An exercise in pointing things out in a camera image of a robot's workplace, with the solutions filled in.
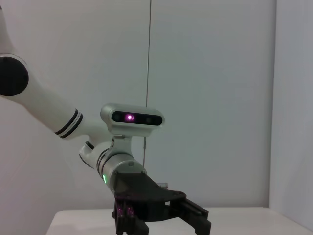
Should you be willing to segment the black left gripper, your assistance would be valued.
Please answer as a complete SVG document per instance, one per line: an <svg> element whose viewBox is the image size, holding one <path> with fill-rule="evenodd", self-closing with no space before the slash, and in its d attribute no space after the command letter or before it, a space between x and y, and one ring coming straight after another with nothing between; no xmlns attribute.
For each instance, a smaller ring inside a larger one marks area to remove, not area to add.
<svg viewBox="0 0 313 235"><path fill-rule="evenodd" d="M148 235L145 222L179 217L196 233L209 233L208 210L186 198L181 191L160 187L145 173L118 173L114 185L114 211L117 235Z"/></svg>

